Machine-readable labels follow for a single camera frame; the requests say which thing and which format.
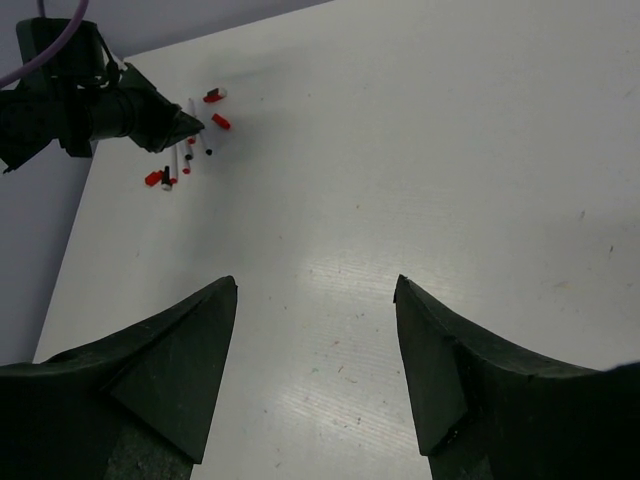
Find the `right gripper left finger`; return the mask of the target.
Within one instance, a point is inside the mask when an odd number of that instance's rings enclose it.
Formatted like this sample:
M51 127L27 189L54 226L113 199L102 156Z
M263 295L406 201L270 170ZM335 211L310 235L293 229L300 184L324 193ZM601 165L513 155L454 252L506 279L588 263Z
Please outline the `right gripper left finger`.
M223 277L49 360L1 370L5 479L187 479L203 461L237 308Z

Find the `black pen cap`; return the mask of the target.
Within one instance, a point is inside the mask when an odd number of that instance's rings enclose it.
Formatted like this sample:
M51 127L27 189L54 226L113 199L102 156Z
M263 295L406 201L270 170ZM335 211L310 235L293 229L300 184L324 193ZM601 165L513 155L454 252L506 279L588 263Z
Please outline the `black pen cap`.
M171 180L171 171L170 171L170 167L168 165L166 165L163 169L162 172L162 179L161 179L161 188L164 191L171 191L173 187L172 184L172 180Z

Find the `red cap with black clip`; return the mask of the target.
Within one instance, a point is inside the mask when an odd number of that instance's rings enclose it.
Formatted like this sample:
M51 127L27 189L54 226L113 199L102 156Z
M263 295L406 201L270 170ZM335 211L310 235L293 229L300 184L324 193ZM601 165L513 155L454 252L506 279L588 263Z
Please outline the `red cap with black clip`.
M203 97L203 102L212 104L212 103L219 102L226 97L227 97L227 91L224 88L219 87L219 88L209 90Z

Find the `white marker black tip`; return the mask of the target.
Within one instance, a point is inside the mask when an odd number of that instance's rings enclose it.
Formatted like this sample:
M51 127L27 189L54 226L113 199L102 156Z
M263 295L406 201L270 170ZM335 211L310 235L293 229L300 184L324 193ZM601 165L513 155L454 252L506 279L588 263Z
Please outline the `white marker black tip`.
M205 152L206 155L208 156L212 156L214 149L211 143L211 140L209 139L209 136L207 134L207 132L205 130L201 130L199 132L199 137L200 137L200 141L202 143L202 148Z
M190 139L187 139L184 143L184 149L185 149L185 159L187 161L191 161L194 159L194 151L193 151L193 146L192 146L192 142Z

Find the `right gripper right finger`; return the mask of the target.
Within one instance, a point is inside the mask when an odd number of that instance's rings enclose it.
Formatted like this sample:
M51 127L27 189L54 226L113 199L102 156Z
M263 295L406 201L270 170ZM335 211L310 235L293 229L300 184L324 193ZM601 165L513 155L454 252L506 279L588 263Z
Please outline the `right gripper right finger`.
M406 277L397 333L435 479L635 479L639 367L599 371L514 344Z

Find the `red pen cap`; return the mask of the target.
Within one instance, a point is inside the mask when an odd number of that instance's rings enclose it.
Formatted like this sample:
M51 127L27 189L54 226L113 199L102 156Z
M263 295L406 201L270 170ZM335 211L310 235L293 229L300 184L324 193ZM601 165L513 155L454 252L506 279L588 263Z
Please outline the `red pen cap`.
M162 170L157 170L149 173L145 179L144 183L147 187L153 187L162 181L164 172Z
M211 120L221 129L224 129L224 130L231 129L230 121L218 113L214 113L211 117Z

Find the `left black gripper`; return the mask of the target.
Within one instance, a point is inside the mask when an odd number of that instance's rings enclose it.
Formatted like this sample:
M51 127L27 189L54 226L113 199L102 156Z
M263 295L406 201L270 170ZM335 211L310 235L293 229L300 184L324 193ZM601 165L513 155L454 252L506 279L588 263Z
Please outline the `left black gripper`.
M1 93L1 160L9 170L52 141L72 157L89 157L93 142L119 137L158 153L204 128L132 64L118 64L89 21L43 66Z

